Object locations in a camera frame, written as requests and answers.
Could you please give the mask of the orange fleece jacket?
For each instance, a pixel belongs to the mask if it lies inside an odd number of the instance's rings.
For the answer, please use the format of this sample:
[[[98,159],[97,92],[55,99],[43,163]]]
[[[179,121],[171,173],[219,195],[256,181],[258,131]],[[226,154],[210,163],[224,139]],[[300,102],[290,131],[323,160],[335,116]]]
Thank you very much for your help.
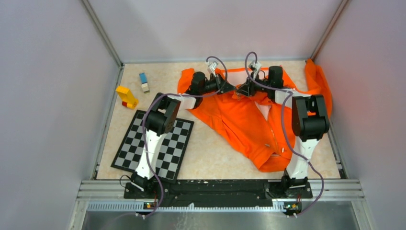
[[[323,95],[330,118],[333,110],[332,93],[322,68],[309,59],[304,70],[308,87],[304,93]],[[178,93],[186,92],[195,72],[193,68],[181,71]],[[244,68],[228,70],[228,82],[244,82],[245,73]],[[267,117],[257,105],[270,106]],[[253,97],[237,96],[234,92],[216,94],[203,98],[200,106],[189,112],[224,137],[233,149],[249,158],[261,172],[284,171],[291,160],[292,151],[282,131],[282,106],[272,102],[263,92],[257,92]],[[290,108],[286,108],[285,128],[294,146],[291,114]]]

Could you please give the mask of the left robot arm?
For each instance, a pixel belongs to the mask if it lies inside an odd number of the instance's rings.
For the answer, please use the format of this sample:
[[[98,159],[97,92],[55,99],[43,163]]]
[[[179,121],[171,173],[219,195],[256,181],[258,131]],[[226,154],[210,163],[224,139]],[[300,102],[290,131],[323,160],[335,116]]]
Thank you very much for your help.
[[[224,75],[213,71],[210,78],[203,72],[192,75],[190,86],[184,93],[158,93],[142,120],[144,147],[131,184],[142,198],[153,194],[152,178],[159,179],[155,172],[159,150],[166,135],[173,129],[180,110],[196,109],[204,97],[233,91],[235,86],[228,82],[228,71]]]

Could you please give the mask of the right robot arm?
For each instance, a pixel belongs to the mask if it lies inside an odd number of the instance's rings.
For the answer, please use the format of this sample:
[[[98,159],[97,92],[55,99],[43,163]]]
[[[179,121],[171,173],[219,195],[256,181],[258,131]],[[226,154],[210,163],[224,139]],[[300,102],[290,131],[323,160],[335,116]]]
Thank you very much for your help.
[[[327,106],[321,94],[306,94],[283,86],[283,69],[271,66],[268,78],[260,79],[259,67],[246,68],[247,80],[237,92],[245,96],[253,96],[257,92],[265,92],[272,102],[282,106],[282,112],[290,108],[291,127],[295,135],[295,144],[288,147],[292,158],[284,170],[281,179],[281,192],[286,197],[294,197],[308,184],[308,166],[316,145],[329,131]]]

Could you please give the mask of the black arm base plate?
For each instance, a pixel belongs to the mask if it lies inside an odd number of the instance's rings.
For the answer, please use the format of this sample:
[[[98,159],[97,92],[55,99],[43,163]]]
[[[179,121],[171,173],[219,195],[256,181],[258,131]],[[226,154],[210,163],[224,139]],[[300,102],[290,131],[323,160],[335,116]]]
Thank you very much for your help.
[[[164,194],[164,200],[175,197],[252,196],[260,199],[313,198],[310,183],[292,185],[281,180],[177,180],[175,182],[149,182],[145,191],[132,183],[126,184],[125,199],[150,198]]]

